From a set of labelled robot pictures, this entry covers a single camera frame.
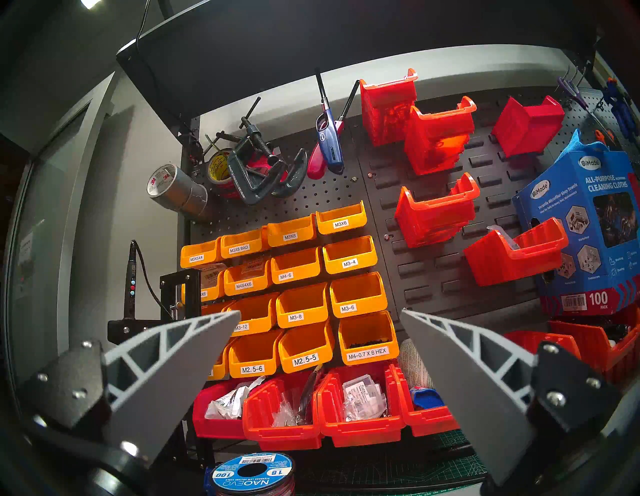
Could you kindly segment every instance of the duct tape roll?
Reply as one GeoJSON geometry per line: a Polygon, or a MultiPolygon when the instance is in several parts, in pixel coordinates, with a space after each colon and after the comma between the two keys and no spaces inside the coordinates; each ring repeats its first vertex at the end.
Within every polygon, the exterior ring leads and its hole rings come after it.
{"type": "Polygon", "coordinates": [[[147,181],[147,194],[164,208],[180,212],[189,219],[198,222],[216,220],[207,188],[173,164],[156,169],[147,181]]]}

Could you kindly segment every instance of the barcode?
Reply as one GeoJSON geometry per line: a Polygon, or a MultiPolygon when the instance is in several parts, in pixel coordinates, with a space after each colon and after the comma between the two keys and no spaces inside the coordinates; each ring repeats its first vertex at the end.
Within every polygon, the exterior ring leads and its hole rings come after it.
{"type": "Polygon", "coordinates": [[[562,296],[562,309],[565,311],[576,311],[587,309],[587,295],[572,294],[570,296],[562,296]]]}

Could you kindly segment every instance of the cleaning cloth box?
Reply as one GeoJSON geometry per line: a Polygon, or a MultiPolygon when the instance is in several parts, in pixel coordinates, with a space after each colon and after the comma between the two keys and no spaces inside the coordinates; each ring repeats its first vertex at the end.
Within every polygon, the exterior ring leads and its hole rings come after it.
{"type": "Polygon", "coordinates": [[[608,315],[640,295],[637,190],[627,154],[583,145],[576,129],[554,164],[513,197],[523,231],[555,217],[569,239],[561,267],[535,276],[545,312],[608,315]]]}

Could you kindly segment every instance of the gray wall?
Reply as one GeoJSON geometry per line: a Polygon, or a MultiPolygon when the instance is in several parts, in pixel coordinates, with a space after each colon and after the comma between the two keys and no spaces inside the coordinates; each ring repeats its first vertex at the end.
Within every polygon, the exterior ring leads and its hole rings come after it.
{"type": "MultiPolygon", "coordinates": [[[[131,239],[145,257],[149,282],[159,296],[159,278],[175,271],[177,214],[147,198],[151,173],[180,163],[181,147],[129,78],[122,75],[93,152],[71,271],[69,341],[98,338],[106,323],[122,318],[124,278],[131,239]]],[[[138,261],[136,317],[159,318],[138,261]]]]}

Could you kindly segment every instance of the yellow storage bin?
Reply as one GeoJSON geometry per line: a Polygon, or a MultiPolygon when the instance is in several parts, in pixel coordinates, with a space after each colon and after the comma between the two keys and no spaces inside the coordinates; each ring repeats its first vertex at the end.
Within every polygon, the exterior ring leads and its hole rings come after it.
{"type": "Polygon", "coordinates": [[[327,320],[327,286],[326,282],[321,282],[283,291],[276,300],[278,326],[287,328],[327,320]]]}
{"type": "Polygon", "coordinates": [[[220,353],[218,360],[216,361],[215,365],[213,365],[213,368],[211,369],[211,373],[209,374],[207,380],[219,381],[220,379],[224,379],[227,376],[227,374],[229,373],[229,348],[231,347],[231,343],[233,343],[233,341],[233,338],[231,338],[225,346],[225,349],[222,350],[222,353],[220,353]]]}
{"type": "Polygon", "coordinates": [[[272,292],[251,298],[233,301],[225,312],[240,311],[240,322],[233,336],[258,334],[270,331],[276,324],[276,298],[280,293],[272,292]]]}
{"type": "Polygon", "coordinates": [[[359,204],[340,209],[316,212],[316,221],[320,234],[333,234],[364,226],[367,223],[367,213],[364,211],[364,202],[360,201],[359,204]]]}
{"type": "Polygon", "coordinates": [[[285,253],[271,259],[274,284],[299,281],[320,274],[320,247],[285,253]]]}
{"type": "Polygon", "coordinates": [[[285,246],[316,238],[314,215],[288,220],[277,224],[267,224],[269,246],[285,246]]]}
{"type": "Polygon", "coordinates": [[[240,234],[227,234],[220,238],[220,254],[224,259],[263,252],[267,244],[267,228],[262,226],[240,234]]]}
{"type": "Polygon", "coordinates": [[[338,327],[342,361],[346,365],[368,364],[397,358],[400,350],[389,312],[376,312],[342,319],[338,327]],[[366,346],[359,344],[382,341],[366,346]]]}
{"type": "Polygon", "coordinates": [[[264,267],[260,270],[248,270],[251,262],[225,270],[225,294],[234,296],[248,292],[262,291],[271,285],[271,264],[264,261],[264,267]]]}
{"type": "Polygon", "coordinates": [[[282,370],[290,374],[330,362],[334,347],[329,320],[289,329],[278,345],[282,370]]]}
{"type": "Polygon", "coordinates": [[[342,319],[379,312],[387,307],[387,294],[378,272],[337,279],[329,288],[333,314],[342,319]]]}
{"type": "Polygon", "coordinates": [[[219,238],[206,243],[189,244],[180,250],[180,267],[183,269],[199,269],[220,260],[222,260],[222,255],[220,254],[219,238]]]}
{"type": "Polygon", "coordinates": [[[323,247],[324,267],[329,274],[371,267],[378,263],[371,236],[356,237],[323,247]]]}
{"type": "Polygon", "coordinates": [[[282,329],[242,336],[229,347],[229,374],[231,377],[270,376],[280,365],[278,343],[282,329]]]}

